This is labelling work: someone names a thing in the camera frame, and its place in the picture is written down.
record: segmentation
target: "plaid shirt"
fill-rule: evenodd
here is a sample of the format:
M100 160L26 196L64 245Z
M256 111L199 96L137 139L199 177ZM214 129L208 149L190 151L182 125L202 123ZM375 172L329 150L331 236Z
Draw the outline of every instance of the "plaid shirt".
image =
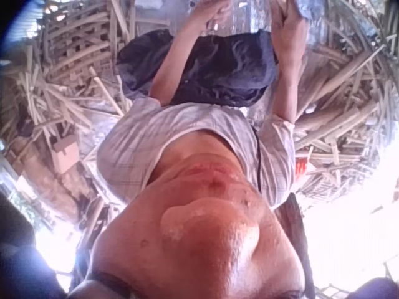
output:
M272 209L288 197L295 176L294 125L277 116L258 132L261 142L261 187ZM100 177L121 201L129 203L145 188L163 150L196 130L224 138L256 189L257 139L239 110L211 104L186 103L161 107L158 100L136 98L130 111L108 134L97 155Z

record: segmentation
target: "mouth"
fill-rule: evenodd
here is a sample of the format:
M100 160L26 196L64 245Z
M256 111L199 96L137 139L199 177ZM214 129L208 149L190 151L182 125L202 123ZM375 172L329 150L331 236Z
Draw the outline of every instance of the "mouth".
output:
M240 177L240 172L238 169L231 165L227 165L225 163L198 163L195 165L191 165L185 169L182 169L177 175L177 177L183 178L187 176L193 176L196 174L223 174L234 181L238 181Z

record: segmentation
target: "navy cloth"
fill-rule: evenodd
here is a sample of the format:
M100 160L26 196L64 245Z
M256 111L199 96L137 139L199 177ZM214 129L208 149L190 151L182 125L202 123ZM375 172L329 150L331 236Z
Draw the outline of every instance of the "navy cloth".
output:
M117 67L127 98L148 95L173 36L168 30L144 34L118 54ZM199 37L191 51L171 104L212 103L250 107L276 77L270 33Z
M347 299L398 299L399 286L388 278L375 278L356 292L351 293Z

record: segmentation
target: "man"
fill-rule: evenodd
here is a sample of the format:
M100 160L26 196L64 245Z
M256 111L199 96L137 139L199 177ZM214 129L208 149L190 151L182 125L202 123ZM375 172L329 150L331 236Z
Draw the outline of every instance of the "man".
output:
M127 208L99 237L71 298L300 298L304 273L273 210L294 179L292 130L308 25L272 1L280 78L258 134L240 111L168 106L196 39L229 0L203 1L175 37L149 97L133 100L99 150Z

